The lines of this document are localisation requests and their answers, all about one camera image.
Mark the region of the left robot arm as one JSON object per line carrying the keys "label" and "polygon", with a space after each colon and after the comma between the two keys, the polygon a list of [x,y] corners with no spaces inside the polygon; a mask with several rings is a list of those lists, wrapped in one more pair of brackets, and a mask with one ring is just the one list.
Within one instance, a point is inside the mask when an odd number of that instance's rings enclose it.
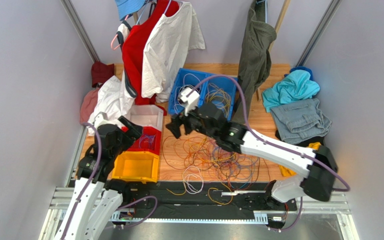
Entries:
{"label": "left robot arm", "polygon": [[143,126],[124,116],[118,120],[127,128],[104,119],[97,126],[84,122],[94,132],[94,144],[79,161],[73,194],[56,240],[97,240],[110,217],[129,192],[123,180],[108,181],[115,160],[143,135]]}

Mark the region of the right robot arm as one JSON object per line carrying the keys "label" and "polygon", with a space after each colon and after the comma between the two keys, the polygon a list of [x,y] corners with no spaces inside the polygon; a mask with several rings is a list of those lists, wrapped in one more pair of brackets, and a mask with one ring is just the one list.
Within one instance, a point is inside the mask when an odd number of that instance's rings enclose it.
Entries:
{"label": "right robot arm", "polygon": [[181,126],[185,134],[193,131],[203,134],[227,152],[259,157],[295,172],[294,176],[269,185],[266,194],[273,200],[285,203],[303,196],[320,202],[331,199],[338,166],[331,150],[324,145],[313,149],[267,137],[244,124],[227,120],[212,103],[174,114],[166,124],[177,139],[182,135]]}

